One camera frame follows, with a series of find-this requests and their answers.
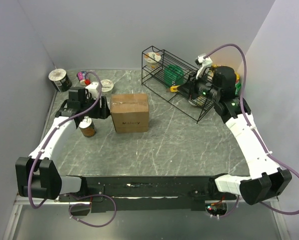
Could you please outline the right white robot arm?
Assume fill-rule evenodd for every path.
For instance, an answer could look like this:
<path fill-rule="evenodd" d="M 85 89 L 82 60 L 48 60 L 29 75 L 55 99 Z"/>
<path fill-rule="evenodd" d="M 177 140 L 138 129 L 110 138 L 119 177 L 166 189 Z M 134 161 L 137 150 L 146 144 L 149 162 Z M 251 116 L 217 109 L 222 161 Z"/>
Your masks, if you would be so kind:
<path fill-rule="evenodd" d="M 256 137 L 251 109 L 236 94 L 235 71 L 229 66 L 217 66 L 212 68 L 212 72 L 211 77 L 206 72 L 200 77 L 191 72 L 177 89 L 191 100 L 204 97 L 212 101 L 216 113 L 243 153 L 249 176 L 216 175 L 210 179 L 209 196 L 217 200 L 225 193 L 231 193 L 241 196 L 249 205 L 279 196 L 292 180 L 291 172 L 270 159 L 270 154 Z"/>

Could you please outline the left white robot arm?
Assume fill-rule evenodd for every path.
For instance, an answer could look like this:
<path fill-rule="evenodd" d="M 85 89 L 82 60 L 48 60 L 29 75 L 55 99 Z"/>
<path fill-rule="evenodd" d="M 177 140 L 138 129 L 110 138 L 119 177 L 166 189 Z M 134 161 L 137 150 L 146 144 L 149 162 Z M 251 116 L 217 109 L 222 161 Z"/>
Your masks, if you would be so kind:
<path fill-rule="evenodd" d="M 15 163 L 18 193 L 22 197 L 54 200 L 70 193 L 77 201 L 88 197 L 89 189 L 80 176 L 62 176 L 54 161 L 85 116 L 106 119 L 110 116 L 107 99 L 99 84 L 72 87 L 62 103 L 51 128 L 41 143 L 27 157 Z"/>

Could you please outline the brown cardboard express box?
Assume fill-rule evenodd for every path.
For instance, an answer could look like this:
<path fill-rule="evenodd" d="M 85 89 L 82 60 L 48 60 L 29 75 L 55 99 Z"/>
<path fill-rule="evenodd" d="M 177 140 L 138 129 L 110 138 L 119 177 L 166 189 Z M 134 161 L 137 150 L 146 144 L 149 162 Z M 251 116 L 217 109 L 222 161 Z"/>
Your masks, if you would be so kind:
<path fill-rule="evenodd" d="M 149 130 L 149 102 L 145 93 L 113 94 L 110 114 L 118 134 L 144 133 Z"/>

